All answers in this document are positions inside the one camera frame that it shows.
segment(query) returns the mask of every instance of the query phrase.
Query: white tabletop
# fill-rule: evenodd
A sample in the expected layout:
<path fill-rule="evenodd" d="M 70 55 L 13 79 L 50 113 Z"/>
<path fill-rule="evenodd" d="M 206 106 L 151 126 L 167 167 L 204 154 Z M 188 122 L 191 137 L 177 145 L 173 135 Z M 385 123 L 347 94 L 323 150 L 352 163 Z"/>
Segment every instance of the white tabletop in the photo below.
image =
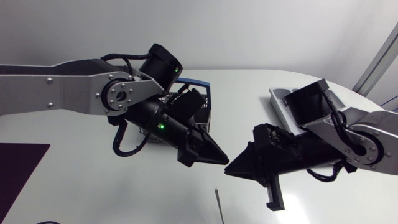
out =
<path fill-rule="evenodd" d="M 211 83 L 210 135 L 232 161 L 261 123 L 280 125 L 270 87 L 303 87 L 318 80 L 277 70 L 185 70 L 181 77 Z M 346 105 L 374 111 L 371 101 L 334 83 Z M 51 147 L 10 209 L 5 224 L 38 223 L 396 223 L 398 177 L 365 170 L 326 184 L 307 172 L 280 176 L 285 210 L 266 207 L 267 190 L 224 175 L 225 166 L 177 161 L 177 150 L 147 144 L 122 158 L 111 149 L 116 127 L 104 116 L 57 110 L 0 116 L 0 142 Z M 123 148 L 143 136 L 129 125 Z"/>

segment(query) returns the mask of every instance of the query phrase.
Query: blue cable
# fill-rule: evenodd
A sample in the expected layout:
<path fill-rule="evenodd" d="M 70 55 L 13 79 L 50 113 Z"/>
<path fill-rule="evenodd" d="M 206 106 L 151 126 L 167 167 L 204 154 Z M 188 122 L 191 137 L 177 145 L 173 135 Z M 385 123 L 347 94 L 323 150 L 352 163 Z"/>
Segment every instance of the blue cable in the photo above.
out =
<path fill-rule="evenodd" d="M 398 95 L 397 95 L 396 97 L 393 97 L 393 98 L 391 98 L 390 100 L 388 100 L 387 102 L 383 103 L 383 104 L 382 104 L 382 105 L 380 105 L 380 106 L 383 106 L 383 105 L 385 105 L 386 103 L 390 102 L 391 100 L 393 100 L 393 99 L 395 99 L 395 98 L 397 98 L 397 97 L 398 97 Z"/>

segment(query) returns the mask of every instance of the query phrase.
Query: black cable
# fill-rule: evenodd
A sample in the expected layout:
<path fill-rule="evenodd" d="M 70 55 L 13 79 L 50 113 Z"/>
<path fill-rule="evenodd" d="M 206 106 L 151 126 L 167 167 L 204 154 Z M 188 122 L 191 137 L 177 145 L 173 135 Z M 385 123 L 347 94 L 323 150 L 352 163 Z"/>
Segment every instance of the black cable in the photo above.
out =
<path fill-rule="evenodd" d="M 325 175 L 318 174 L 318 173 L 312 171 L 311 169 L 307 169 L 307 172 L 309 174 L 311 174 L 317 180 L 329 183 L 329 182 L 333 182 L 336 180 L 338 173 L 340 172 L 340 170 L 343 167 L 344 167 L 343 161 L 334 163 L 333 164 L 333 174 L 331 176 L 325 176 Z"/>
<path fill-rule="evenodd" d="M 128 59 L 123 59 L 125 63 L 127 64 L 127 68 L 129 69 L 129 74 L 132 75 L 132 66 L 131 63 Z"/>
<path fill-rule="evenodd" d="M 132 66 L 131 66 L 131 63 L 130 63 L 130 61 L 129 61 L 128 59 L 126 59 L 126 58 L 111 58 L 111 59 L 106 59 L 106 58 L 104 58 L 104 57 L 101 57 L 101 60 L 104 60 L 105 62 L 107 62 L 108 60 L 112 60 L 112 59 L 122 59 L 122 60 L 127 64 L 127 67 L 128 67 L 128 69 L 129 69 L 129 74 L 130 74 L 130 75 L 133 75 Z"/>
<path fill-rule="evenodd" d="M 152 54 L 145 55 L 125 55 L 125 54 L 107 54 L 101 57 L 102 60 L 112 60 L 112 59 L 128 59 L 128 60 L 145 60 L 152 57 Z"/>
<path fill-rule="evenodd" d="M 174 93 L 174 94 L 172 95 L 172 97 L 170 97 L 170 99 L 167 100 L 166 105 L 170 105 L 170 104 L 176 99 L 176 97 L 178 97 L 179 95 L 181 95 L 181 93 L 182 93 L 184 90 L 186 90 L 187 88 L 189 88 L 189 84 L 188 84 L 188 83 L 184 84 L 176 93 Z"/>
<path fill-rule="evenodd" d="M 38 224 L 59 224 L 59 223 L 57 223 L 55 221 L 44 221 L 44 222 L 40 222 Z"/>
<path fill-rule="evenodd" d="M 116 155 L 121 156 L 121 157 L 128 157 L 128 156 L 132 156 L 135 153 L 139 152 L 147 143 L 150 134 L 146 134 L 144 140 L 142 140 L 141 144 L 139 146 L 137 146 L 135 149 L 129 151 L 129 152 L 123 152 L 120 150 L 120 143 L 123 140 L 123 136 L 124 133 L 126 132 L 126 128 L 127 128 L 127 121 L 122 119 L 121 122 L 119 123 L 119 128 L 118 131 L 114 137 L 113 140 L 113 151 Z"/>
<path fill-rule="evenodd" d="M 352 137 L 350 135 L 348 135 L 348 133 L 346 131 L 347 120 L 346 120 L 344 113 L 337 111 L 333 102 L 330 100 L 329 96 L 327 96 L 325 92 L 323 92 L 322 95 L 325 98 L 328 106 L 332 110 L 332 112 L 330 113 L 330 118 L 333 122 L 335 129 L 336 129 L 337 135 L 347 146 L 354 149 L 354 151 L 357 151 L 357 146 L 354 144 Z"/>

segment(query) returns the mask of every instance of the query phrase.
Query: white wall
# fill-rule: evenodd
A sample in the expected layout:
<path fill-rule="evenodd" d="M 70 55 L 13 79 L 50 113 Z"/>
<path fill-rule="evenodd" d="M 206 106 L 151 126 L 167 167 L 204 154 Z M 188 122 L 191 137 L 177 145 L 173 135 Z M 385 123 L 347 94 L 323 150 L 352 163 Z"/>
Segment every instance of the white wall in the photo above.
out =
<path fill-rule="evenodd" d="M 397 9 L 394 0 L 3 0 L 0 63 L 141 54 L 157 42 L 186 69 L 289 70 L 352 88 Z"/>

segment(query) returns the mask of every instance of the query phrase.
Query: bolt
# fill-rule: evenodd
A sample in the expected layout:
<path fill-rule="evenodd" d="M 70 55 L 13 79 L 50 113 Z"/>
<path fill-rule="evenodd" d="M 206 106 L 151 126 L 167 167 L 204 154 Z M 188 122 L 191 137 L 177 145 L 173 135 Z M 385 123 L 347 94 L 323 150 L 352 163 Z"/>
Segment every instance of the bolt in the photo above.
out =
<path fill-rule="evenodd" d="M 54 82 L 54 80 L 52 78 L 47 78 L 47 83 L 48 84 L 52 84 Z"/>

